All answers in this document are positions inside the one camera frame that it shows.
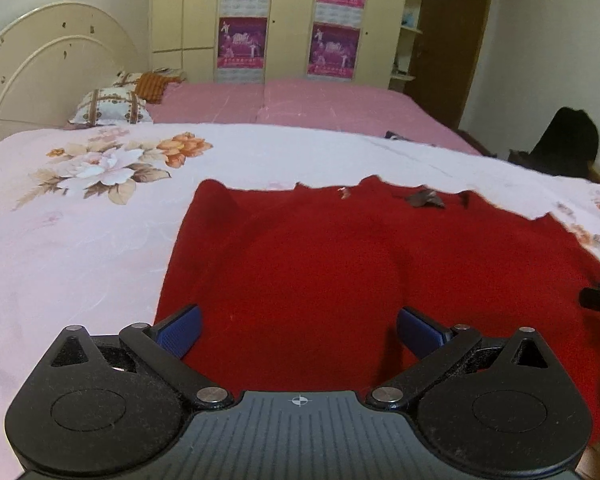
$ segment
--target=white flower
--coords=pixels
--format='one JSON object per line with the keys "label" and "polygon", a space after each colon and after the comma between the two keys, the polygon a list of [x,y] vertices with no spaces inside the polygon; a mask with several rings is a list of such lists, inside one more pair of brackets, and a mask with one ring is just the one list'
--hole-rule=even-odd
{"label": "white flower", "polygon": [[66,179],[59,182],[58,187],[80,191],[98,182],[105,186],[122,184],[134,174],[134,170],[126,166],[137,162],[141,155],[142,150],[127,152],[123,148],[111,148],[104,153],[92,152],[76,156],[54,168],[58,176]]}

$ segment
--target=gray gripper base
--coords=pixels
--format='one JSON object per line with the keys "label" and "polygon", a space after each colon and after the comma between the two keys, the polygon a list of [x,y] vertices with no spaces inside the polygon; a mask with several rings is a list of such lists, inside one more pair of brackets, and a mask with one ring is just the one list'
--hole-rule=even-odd
{"label": "gray gripper base", "polygon": [[[46,477],[27,474],[27,480]],[[193,418],[181,439],[118,480],[472,480],[437,459],[398,413],[353,392],[246,392],[228,410]],[[554,480],[575,480],[563,472]]]}

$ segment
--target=orange towel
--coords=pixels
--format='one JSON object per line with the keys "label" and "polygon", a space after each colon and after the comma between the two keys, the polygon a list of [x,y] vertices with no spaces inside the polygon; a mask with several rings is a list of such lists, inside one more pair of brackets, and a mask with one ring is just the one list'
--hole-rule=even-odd
{"label": "orange towel", "polygon": [[154,72],[142,74],[136,85],[136,95],[148,103],[159,104],[169,83],[179,83],[179,77],[165,77]]}

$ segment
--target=headboard decoration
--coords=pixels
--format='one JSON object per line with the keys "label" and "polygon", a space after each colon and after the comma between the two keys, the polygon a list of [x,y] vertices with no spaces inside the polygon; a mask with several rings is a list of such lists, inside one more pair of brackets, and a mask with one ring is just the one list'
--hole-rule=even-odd
{"label": "headboard decoration", "polygon": [[80,99],[144,63],[106,12],[77,2],[32,10],[0,33],[0,140],[62,127]]}

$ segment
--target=pink mattress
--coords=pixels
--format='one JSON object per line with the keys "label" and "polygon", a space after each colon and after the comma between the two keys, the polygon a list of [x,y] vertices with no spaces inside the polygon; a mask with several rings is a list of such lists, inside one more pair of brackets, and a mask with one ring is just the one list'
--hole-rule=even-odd
{"label": "pink mattress", "polygon": [[170,84],[162,104],[148,105],[155,123],[259,123],[384,137],[478,154],[410,97],[331,81],[262,84]]}

